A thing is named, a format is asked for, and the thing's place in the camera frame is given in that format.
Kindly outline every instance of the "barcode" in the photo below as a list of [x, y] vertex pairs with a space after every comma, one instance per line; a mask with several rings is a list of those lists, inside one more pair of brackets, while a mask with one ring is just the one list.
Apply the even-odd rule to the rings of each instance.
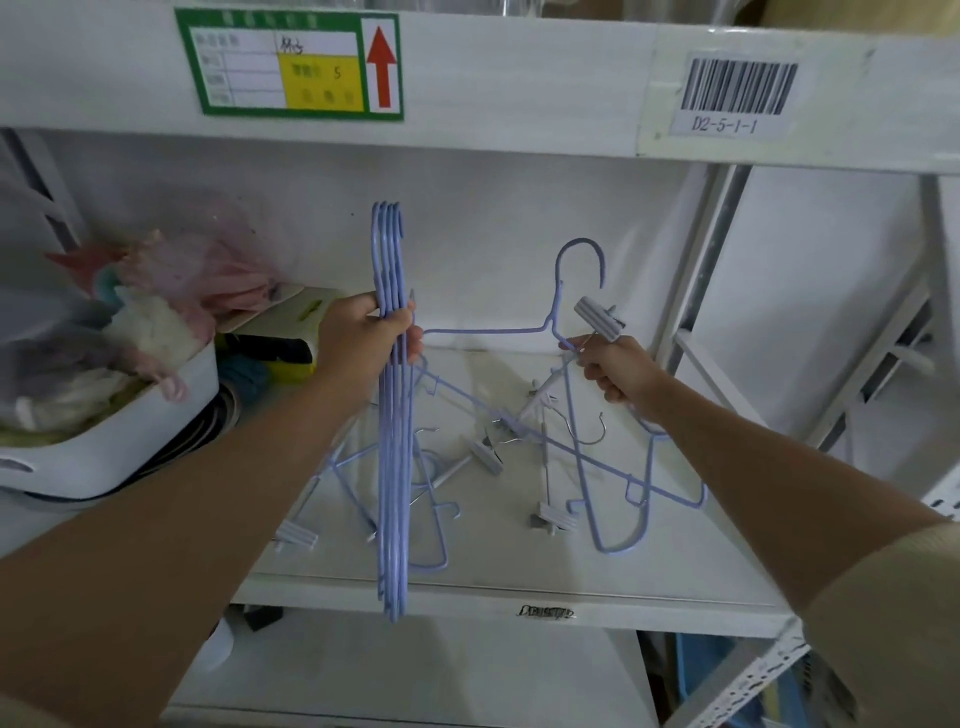
[[693, 59], [683, 110], [780, 116], [798, 63]]

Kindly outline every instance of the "person's left hand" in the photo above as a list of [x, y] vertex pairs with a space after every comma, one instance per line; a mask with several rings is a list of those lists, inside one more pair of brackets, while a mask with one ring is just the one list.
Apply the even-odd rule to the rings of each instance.
[[317, 331], [318, 363], [314, 376], [329, 378], [359, 407], [383, 371], [396, 338], [407, 332], [407, 361], [423, 351], [423, 329], [413, 326], [413, 310], [399, 308], [385, 319], [371, 316], [377, 309], [373, 292], [339, 299], [330, 305]]

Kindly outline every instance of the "blue plastic bin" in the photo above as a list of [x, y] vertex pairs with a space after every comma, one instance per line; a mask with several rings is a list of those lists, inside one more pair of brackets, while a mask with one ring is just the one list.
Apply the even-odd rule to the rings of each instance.
[[[716, 667], [724, 661], [736, 640], [714, 635], [677, 635], [677, 673], [680, 696], [686, 700]], [[780, 695], [780, 722], [790, 728], [807, 728], [800, 686], [790, 670], [777, 678]], [[763, 728], [763, 703], [755, 697], [727, 719], [733, 728]]]

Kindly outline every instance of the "person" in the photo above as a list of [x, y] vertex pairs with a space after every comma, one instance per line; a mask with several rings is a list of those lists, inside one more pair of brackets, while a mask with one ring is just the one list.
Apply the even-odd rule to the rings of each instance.
[[[336, 302], [296, 393], [0, 561], [0, 723], [156, 721], [396, 338], [420, 354], [412, 312], [375, 308]], [[709, 484], [865, 723], [960, 724], [958, 526], [704, 399], [630, 337], [572, 341], [606, 399], [665, 428]]]

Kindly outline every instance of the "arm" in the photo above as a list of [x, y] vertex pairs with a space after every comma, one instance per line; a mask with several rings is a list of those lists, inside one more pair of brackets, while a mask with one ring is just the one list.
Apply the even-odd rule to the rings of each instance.
[[946, 522], [892, 486], [701, 397], [629, 336], [586, 348], [585, 376], [607, 401], [662, 426], [720, 501], [790, 605], [901, 536]]
[[295, 394], [0, 561], [0, 693], [77, 725], [154, 724], [412, 322], [375, 308], [330, 307]]

